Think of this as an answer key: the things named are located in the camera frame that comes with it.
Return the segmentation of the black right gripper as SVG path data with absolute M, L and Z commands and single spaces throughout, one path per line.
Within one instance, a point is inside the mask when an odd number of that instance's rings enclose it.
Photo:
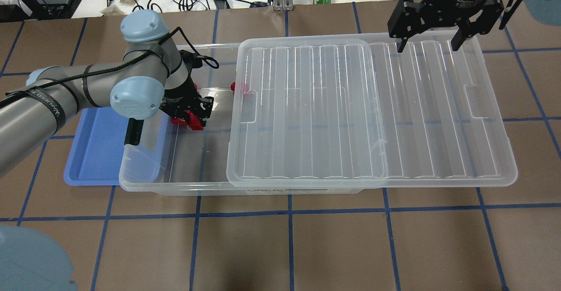
M 475 21 L 471 17 L 481 13 Z M 504 10 L 502 0 L 398 0 L 387 22 L 389 36 L 398 39 L 397 52 L 402 53 L 410 38 L 428 30 L 423 15 L 439 21 L 458 22 L 458 31 L 451 39 L 451 50 L 457 51 L 475 35 L 485 35 L 493 28 Z

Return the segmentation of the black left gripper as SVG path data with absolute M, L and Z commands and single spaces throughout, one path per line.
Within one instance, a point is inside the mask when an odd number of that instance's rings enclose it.
M 182 118 L 190 123 L 190 111 L 198 113 L 201 121 L 210 119 L 214 106 L 214 97 L 200 97 L 198 87 L 191 78 L 188 78 L 174 89 L 165 89 L 160 110 L 171 117 Z

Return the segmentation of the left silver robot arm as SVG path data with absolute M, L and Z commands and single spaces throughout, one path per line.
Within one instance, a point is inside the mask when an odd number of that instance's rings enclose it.
M 214 99 L 203 97 L 191 77 L 203 64 L 218 69 L 211 56 L 179 50 L 160 13 L 136 10 L 120 24 L 128 42 L 122 63 L 52 66 L 33 71 L 26 85 L 1 100 L 0 168 L 6 175 L 84 109 L 111 107 L 132 127 L 125 143 L 138 145 L 142 122 L 162 111 L 200 131 Z

